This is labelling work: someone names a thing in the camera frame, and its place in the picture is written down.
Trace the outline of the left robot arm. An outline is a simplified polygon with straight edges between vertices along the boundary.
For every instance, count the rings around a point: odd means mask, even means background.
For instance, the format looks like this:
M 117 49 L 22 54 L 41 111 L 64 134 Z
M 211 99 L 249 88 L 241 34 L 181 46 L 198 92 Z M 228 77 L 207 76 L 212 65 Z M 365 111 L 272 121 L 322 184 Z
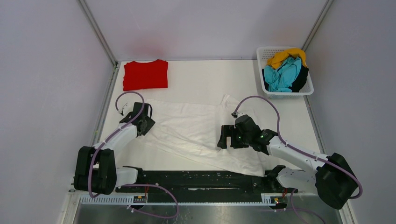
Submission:
M 115 188 L 127 184 L 132 191 L 141 191 L 145 180 L 138 175 L 138 168 L 118 167 L 115 157 L 129 142 L 149 132 L 155 124 L 152 113 L 150 104 L 135 102 L 133 110 L 119 121 L 116 133 L 110 134 L 109 140 L 91 147 L 81 147 L 74 174 L 74 188 L 109 195 Z

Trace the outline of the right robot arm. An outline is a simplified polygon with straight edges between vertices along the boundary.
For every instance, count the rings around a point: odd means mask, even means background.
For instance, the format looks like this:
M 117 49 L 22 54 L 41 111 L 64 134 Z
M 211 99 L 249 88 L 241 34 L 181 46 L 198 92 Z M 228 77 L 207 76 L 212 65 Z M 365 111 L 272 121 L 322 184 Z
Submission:
M 233 125 L 222 125 L 217 146 L 227 148 L 227 138 L 231 147 L 242 149 L 251 147 L 257 152 L 280 158 L 297 166 L 291 169 L 277 165 L 268 172 L 268 186 L 274 192 L 282 189 L 297 189 L 315 194 L 334 209 L 341 209 L 359 188 L 356 176 L 343 156 L 331 156 L 311 150 L 297 149 L 279 133 L 261 129 L 246 115 L 236 118 Z

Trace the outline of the white t shirt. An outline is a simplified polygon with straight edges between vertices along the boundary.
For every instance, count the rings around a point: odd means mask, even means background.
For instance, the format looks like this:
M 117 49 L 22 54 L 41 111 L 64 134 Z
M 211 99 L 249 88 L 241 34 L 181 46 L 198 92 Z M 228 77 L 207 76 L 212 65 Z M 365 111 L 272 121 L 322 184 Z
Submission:
M 155 125 L 132 146 L 161 150 L 244 175 L 264 176 L 266 159 L 252 148 L 221 149 L 221 126 L 233 125 L 238 100 L 225 95 L 219 105 L 174 103 L 149 99 Z

